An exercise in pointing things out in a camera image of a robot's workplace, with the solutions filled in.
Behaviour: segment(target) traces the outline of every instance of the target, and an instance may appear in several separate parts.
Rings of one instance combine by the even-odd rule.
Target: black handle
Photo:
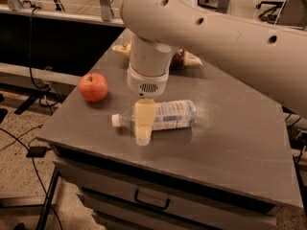
[[[167,198],[164,206],[157,206],[157,205],[154,205],[154,204],[151,204],[151,203],[147,203],[147,202],[144,202],[144,201],[138,199],[137,198],[138,197],[138,193],[139,193],[139,190],[136,189],[135,194],[134,194],[135,202],[140,203],[140,204],[144,204],[144,205],[147,205],[147,206],[150,206],[150,207],[155,208],[155,209],[160,210],[160,211],[165,211],[169,207],[170,202],[171,202],[170,198]]]

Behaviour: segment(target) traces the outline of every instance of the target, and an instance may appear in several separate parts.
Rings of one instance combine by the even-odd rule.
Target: bottle
[[[190,100],[156,103],[153,130],[191,127],[195,123],[196,108]],[[112,115],[112,125],[123,127],[134,122],[134,108]]]

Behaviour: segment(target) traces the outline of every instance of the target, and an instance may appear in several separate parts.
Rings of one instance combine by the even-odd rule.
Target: red apple
[[[107,81],[105,76],[99,73],[87,73],[81,77],[78,89],[88,102],[97,103],[107,94]]]

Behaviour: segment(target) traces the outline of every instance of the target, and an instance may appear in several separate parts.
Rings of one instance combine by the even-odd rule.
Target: desk
[[[127,41],[124,32],[114,42]],[[270,229],[287,205],[302,208],[281,106],[210,65],[171,73],[157,101],[189,99],[192,128],[154,131],[146,147],[110,117],[137,100],[128,60],[108,49],[92,72],[109,93],[87,103],[76,88],[37,138],[60,174],[81,189],[98,223],[119,229]]]

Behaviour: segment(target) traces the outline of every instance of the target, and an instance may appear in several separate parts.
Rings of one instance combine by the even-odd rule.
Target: wooden drawer front
[[[85,207],[94,211],[119,217],[121,220],[141,225],[145,229],[156,230],[205,230],[207,228],[169,218],[158,213],[138,208],[123,201],[113,200],[102,195],[79,192],[78,197]]]
[[[103,225],[107,230],[153,230],[97,211],[92,213],[92,217],[97,224]]]
[[[68,182],[81,188],[137,202],[181,218],[221,229],[272,229],[275,226],[273,217],[238,209],[198,195],[67,159],[57,158],[55,164]]]

